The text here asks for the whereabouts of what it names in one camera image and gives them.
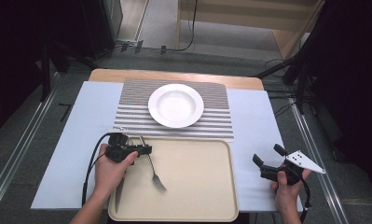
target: plate rim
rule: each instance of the plate rim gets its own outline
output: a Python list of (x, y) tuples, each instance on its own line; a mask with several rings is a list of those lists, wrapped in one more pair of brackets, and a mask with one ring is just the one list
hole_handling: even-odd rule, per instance
[[(185, 92), (194, 100), (196, 108), (195, 108), (194, 114), (190, 118), (182, 120), (182, 121), (167, 121), (165, 118), (159, 115), (157, 108), (156, 108), (157, 101), (160, 96), (162, 96), (168, 91), (172, 91), (172, 86), (175, 86), (176, 89), (180, 87), (179, 91)], [(188, 127), (196, 123), (202, 116), (203, 109), (204, 109), (204, 103), (203, 103), (203, 99), (200, 96), (200, 94), (194, 88), (186, 84), (181, 84), (181, 83), (172, 83), (172, 84), (163, 85), (157, 88), (156, 90), (154, 90), (148, 99), (148, 111), (151, 117), (159, 124), (165, 127), (168, 127), (168, 128), (185, 128), (185, 127)]]

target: wrist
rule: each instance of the wrist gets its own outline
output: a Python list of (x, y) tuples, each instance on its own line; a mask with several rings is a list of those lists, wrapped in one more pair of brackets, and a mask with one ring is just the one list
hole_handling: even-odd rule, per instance
[(283, 224), (301, 223), (296, 206), (286, 206), (284, 209), (279, 210), (279, 212), (281, 214)]
[(109, 199), (110, 194), (107, 195), (105, 192), (94, 190), (90, 195), (89, 201), (94, 201), (97, 204), (105, 204)]

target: black stand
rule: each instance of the black stand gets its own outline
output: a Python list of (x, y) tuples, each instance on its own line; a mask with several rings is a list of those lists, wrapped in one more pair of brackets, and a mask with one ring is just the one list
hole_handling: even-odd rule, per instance
[(63, 53), (68, 54), (76, 58), (79, 62), (85, 64), (91, 70), (98, 68), (98, 65), (87, 60), (82, 55), (76, 51), (65, 46), (63, 43), (47, 39), (43, 44), (41, 50), (41, 61), (42, 61), (42, 85), (43, 93), (40, 99), (40, 102), (44, 102), (51, 91), (51, 76), (49, 73), (49, 60), (51, 59), (54, 66), (57, 68), (58, 72), (67, 73), (69, 69), (69, 63), (65, 59)]
[(319, 39), (319, 34), (324, 30), (324, 27), (328, 19), (336, 11), (337, 5), (338, 1), (335, 0), (325, 1), (321, 14), (313, 28), (313, 31), (310, 33), (309, 38), (305, 41), (304, 45), (295, 56), (283, 61), (278, 65), (271, 67), (265, 72), (251, 76), (264, 78), (279, 70), (284, 69), (287, 66), (290, 66), (285, 72), (282, 81), (284, 85), (291, 85), (298, 77), (298, 90), (296, 91), (296, 106), (301, 114), (303, 114), (302, 100), (308, 73), (307, 66), (308, 54), (310, 53), (312, 47), (314, 47), (313, 45), (316, 45)]

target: white paper sheet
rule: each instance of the white paper sheet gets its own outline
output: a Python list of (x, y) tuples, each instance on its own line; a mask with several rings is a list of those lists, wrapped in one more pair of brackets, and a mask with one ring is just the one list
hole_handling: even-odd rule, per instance
[[(34, 197), (33, 209), (78, 209), (92, 151), (113, 126), (122, 83), (85, 82)], [(241, 212), (276, 211), (269, 181), (253, 163), (256, 153), (267, 165), (283, 157), (273, 149), (282, 139), (265, 91), (227, 90), (235, 140), (230, 143)], [(87, 196), (94, 188), (90, 173)]]

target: white plate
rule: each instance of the white plate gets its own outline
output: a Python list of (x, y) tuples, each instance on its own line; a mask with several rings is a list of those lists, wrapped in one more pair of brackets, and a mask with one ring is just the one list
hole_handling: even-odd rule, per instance
[(169, 84), (156, 89), (148, 100), (148, 111), (158, 123), (170, 128), (184, 128), (202, 116), (200, 94), (183, 84)]

